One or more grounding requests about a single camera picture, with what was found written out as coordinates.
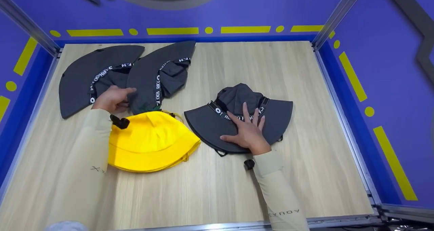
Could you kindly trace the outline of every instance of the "light wood surface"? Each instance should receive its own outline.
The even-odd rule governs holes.
[[[79,57],[113,44],[67,44],[0,206],[0,230],[42,230],[59,171],[88,107],[63,120],[59,80]],[[143,44],[144,54],[167,44]],[[246,83],[273,99],[294,101],[282,156],[307,217],[370,214],[369,201],[309,42],[198,43],[184,89],[163,101],[183,114]],[[247,155],[218,156],[202,143],[189,161],[155,173],[109,167],[99,230],[266,220]]]

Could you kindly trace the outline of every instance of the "bucket hat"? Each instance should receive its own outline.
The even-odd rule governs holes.
[[[62,118],[93,104],[111,85],[125,88],[128,73],[143,51],[139,45],[118,45],[97,49],[74,61],[60,78]]]
[[[187,161],[200,139],[174,115],[146,112],[127,117],[126,129],[112,126],[108,163],[125,171],[153,172]]]
[[[271,145],[282,139],[293,111],[292,101],[269,99],[261,93],[253,92],[246,84],[240,83],[234,87],[222,89],[214,101],[199,108],[184,112],[187,123],[192,131],[208,146],[229,154],[248,153],[248,149],[220,139],[221,135],[236,135],[237,126],[227,115],[232,112],[244,121],[243,103],[248,105],[251,120],[255,109],[259,109],[259,117],[267,120],[262,129],[262,135]]]
[[[164,98],[181,89],[187,80],[187,68],[194,53],[195,41],[183,41],[162,47],[142,58],[131,68],[127,87],[137,92],[129,95],[133,114],[159,110]]]

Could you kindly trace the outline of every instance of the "person's left hand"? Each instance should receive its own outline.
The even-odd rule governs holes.
[[[127,95],[136,92],[136,90],[136,88],[121,89],[112,85],[96,98],[92,109],[103,109],[110,114],[125,112],[128,108]]]

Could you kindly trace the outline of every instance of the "logo on strap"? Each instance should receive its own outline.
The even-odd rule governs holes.
[[[270,99],[268,99],[267,97],[263,97],[262,98],[262,103],[258,106],[259,115],[261,115],[262,113],[264,113],[265,107],[268,104],[269,100]],[[226,114],[226,112],[223,112],[223,110],[220,109],[220,107],[218,107],[217,104],[214,101],[210,101],[208,103],[208,106],[210,106],[213,109],[213,111],[215,111],[220,117],[222,117],[222,118],[224,118],[226,120],[231,121],[231,118],[228,116],[228,114]],[[238,115],[235,115],[235,116],[238,119],[244,121],[244,116],[238,116]],[[253,120],[253,115],[249,115],[249,119]]]
[[[106,67],[106,68],[104,68],[101,72],[99,72],[94,78],[93,78],[93,80],[92,80],[92,83],[90,84],[90,100],[89,100],[89,102],[90,102],[90,104],[93,104],[93,103],[95,103],[95,100],[96,100],[96,94],[95,94],[95,89],[93,88],[94,87],[94,84],[96,83],[96,82],[98,82],[98,80],[100,79],[100,78],[102,78],[102,77],[104,77],[105,75],[107,75],[107,73],[110,71],[110,70],[113,70],[113,69],[119,69],[119,68],[129,68],[129,67],[132,67],[134,65],[134,63],[122,63],[122,64],[118,64],[118,65],[115,65],[115,66],[108,66],[108,67]]]
[[[178,61],[178,62],[183,62],[183,61],[190,61],[191,58],[181,58],[178,60],[173,60],[173,61],[166,61],[159,69],[158,69],[158,75],[157,78],[155,79],[155,106],[160,106],[161,105],[161,81],[160,81],[160,71],[163,70],[163,68],[169,63],[169,62],[174,62],[174,61]]]

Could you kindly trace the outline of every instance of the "beige sleeve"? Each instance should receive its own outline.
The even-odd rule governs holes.
[[[254,172],[268,207],[274,231],[308,231],[306,217],[282,173],[282,163],[275,151],[255,155]]]
[[[94,230],[111,130],[110,113],[102,109],[89,111],[61,169],[47,226],[68,220]]]

